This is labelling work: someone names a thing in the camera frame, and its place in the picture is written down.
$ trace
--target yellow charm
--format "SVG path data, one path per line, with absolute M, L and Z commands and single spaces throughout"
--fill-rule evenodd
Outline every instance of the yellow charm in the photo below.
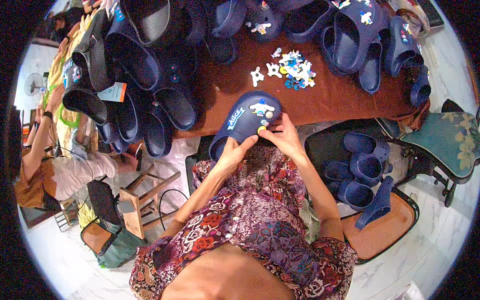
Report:
M 265 126 L 260 126 L 257 130 L 257 134 L 260 133 L 260 130 L 266 130 L 267 128 Z

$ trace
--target paper tag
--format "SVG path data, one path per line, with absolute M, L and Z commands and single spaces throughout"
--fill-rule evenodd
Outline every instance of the paper tag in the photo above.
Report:
M 114 102 L 123 102 L 125 97 L 125 90 L 127 89 L 127 84 L 121 82 L 115 82 L 115 84 L 108 89 L 98 92 L 97 96 L 100 100 L 104 101 L 114 101 Z

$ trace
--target marble floor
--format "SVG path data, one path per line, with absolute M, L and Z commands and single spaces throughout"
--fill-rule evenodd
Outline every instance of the marble floor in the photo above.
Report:
M 449 23 L 445 22 L 442 30 L 420 42 L 425 63 L 431 71 L 431 112 L 440 112 L 443 102 L 449 98 L 465 111 L 475 114 L 477 106 L 465 55 Z M 300 136 L 304 140 L 308 135 L 334 124 L 302 126 L 299 128 Z M 171 154 L 156 162 L 159 175 L 172 174 L 176 170 L 182 172 L 182 177 L 169 188 L 178 188 L 188 194 L 184 161 L 187 155 L 195 153 L 198 142 L 198 139 L 178 140 Z M 396 172 L 401 173 L 406 162 L 398 152 L 399 149 L 392 147 L 391 160 L 395 161 Z M 149 163 L 144 161 L 143 167 L 147 168 Z M 119 177 L 109 183 L 116 187 L 125 186 L 133 177 L 134 174 Z M 435 186 L 433 181 L 420 175 L 400 188 L 419 205 L 418 223 L 392 248 L 371 262 L 355 267 L 348 300 L 388 300 L 411 282 L 427 299 L 440 284 L 463 244 L 478 205 L 480 169 L 474 170 L 467 184 L 457 186 L 450 208 L 445 208 L 443 204 L 443 186 Z M 148 183 L 140 187 L 147 188 Z M 78 197 L 84 197 L 85 193 L 80 191 Z M 172 194 L 162 204 L 162 211 L 172 210 L 183 201 L 181 196 Z M 154 228 L 146 233 L 147 238 L 154 241 L 161 231 Z M 78 225 L 61 233 L 51 218 L 32 229 L 25 228 L 25 232 L 40 268 L 62 298 L 134 299 L 128 287 L 132 261 L 117 269 L 100 268 L 96 258 L 80 240 Z

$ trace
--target brown tabletop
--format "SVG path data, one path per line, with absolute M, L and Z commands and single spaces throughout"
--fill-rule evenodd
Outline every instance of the brown tabletop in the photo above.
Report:
M 238 57 L 230 66 L 215 65 L 204 51 L 201 66 L 195 79 L 194 96 L 199 99 L 200 118 L 193 129 L 178 131 L 175 138 L 215 134 L 227 117 L 232 105 L 241 95 L 252 90 L 264 90 L 277 97 L 283 111 L 295 125 L 333 120 L 392 117 L 414 111 L 408 99 L 409 87 L 400 74 L 392 78 L 382 71 L 380 90 L 374 95 L 363 91 L 352 77 L 336 77 L 329 70 L 318 47 L 313 43 L 294 44 L 282 35 L 277 40 L 259 44 L 246 32 L 236 36 Z M 270 54 L 277 47 L 282 53 L 299 50 L 312 63 L 316 72 L 315 86 L 299 91 L 287 89 L 285 76 L 269 77 L 266 63 L 277 63 Z M 265 76 L 253 87 L 251 71 L 260 67 Z

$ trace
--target floral blouse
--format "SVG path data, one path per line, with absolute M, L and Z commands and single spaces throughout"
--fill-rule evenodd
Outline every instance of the floral blouse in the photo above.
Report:
M 199 186 L 213 161 L 193 167 Z M 160 299 L 194 259 L 225 242 L 241 248 L 289 287 L 296 299 L 344 299 L 356 252 L 320 238 L 308 244 L 299 216 L 305 186 L 296 165 L 277 148 L 254 146 L 238 172 L 175 236 L 139 247 L 130 287 L 138 299 Z

